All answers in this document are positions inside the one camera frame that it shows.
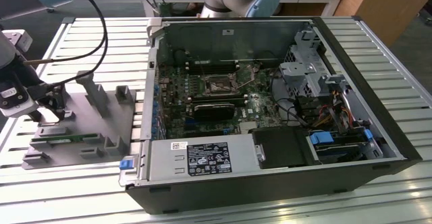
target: green circuit board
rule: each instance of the green circuit board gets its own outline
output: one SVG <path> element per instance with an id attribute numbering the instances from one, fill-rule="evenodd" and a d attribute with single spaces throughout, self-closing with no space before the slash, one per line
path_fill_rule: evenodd
<path id="1" fill-rule="evenodd" d="M 160 70 L 160 86 L 166 112 L 167 138 L 179 139 L 203 136 L 236 135 L 244 129 L 242 122 L 256 127 L 282 125 L 282 118 L 268 92 L 268 73 L 259 70 L 254 63 L 242 63 L 236 73 L 230 75 L 190 75 L 184 68 Z M 244 107 L 236 107 L 232 119 L 200 122 L 194 119 L 188 98 L 211 94 L 240 95 Z"/>

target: power supply label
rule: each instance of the power supply label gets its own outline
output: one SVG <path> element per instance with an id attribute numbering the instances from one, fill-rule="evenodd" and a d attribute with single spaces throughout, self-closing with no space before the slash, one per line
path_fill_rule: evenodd
<path id="1" fill-rule="evenodd" d="M 188 145 L 188 173 L 202 176 L 232 172 L 228 143 Z"/>

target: wall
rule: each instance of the wall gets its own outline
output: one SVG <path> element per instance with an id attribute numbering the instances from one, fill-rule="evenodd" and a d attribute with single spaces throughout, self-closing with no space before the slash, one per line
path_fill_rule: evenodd
<path id="1" fill-rule="evenodd" d="M 390 46 L 428 0 L 343 0 L 336 16 L 360 16 Z"/>

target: motherboard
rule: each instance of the motherboard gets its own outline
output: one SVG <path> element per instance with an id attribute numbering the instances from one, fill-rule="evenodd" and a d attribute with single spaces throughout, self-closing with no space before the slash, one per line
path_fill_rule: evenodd
<path id="1" fill-rule="evenodd" d="M 167 139 L 224 136 L 283 124 L 268 91 L 274 68 L 232 62 L 159 68 Z"/>

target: metal slatted table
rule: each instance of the metal slatted table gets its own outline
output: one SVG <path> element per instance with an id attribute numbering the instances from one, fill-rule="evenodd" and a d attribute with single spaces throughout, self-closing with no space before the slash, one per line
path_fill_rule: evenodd
<path id="1" fill-rule="evenodd" d="M 326 18 L 391 115 L 424 161 L 374 180 L 356 191 L 170 215 L 150 215 L 119 186 L 119 162 L 38 170 L 20 167 L 36 130 L 30 118 L 10 119 L 0 134 L 0 222 L 48 223 L 419 223 L 432 219 L 432 99 L 363 22 Z M 107 19 L 108 56 L 95 74 L 106 90 L 128 85 L 139 91 L 132 153 L 139 150 L 146 93 L 147 18 Z M 99 44 L 98 19 L 63 24 L 46 58 L 80 55 Z M 91 69 L 102 51 L 72 62 L 40 66 L 43 80 L 55 82 Z M 328 55 L 335 70 L 339 70 Z M 83 92 L 75 83 L 70 92 Z"/>

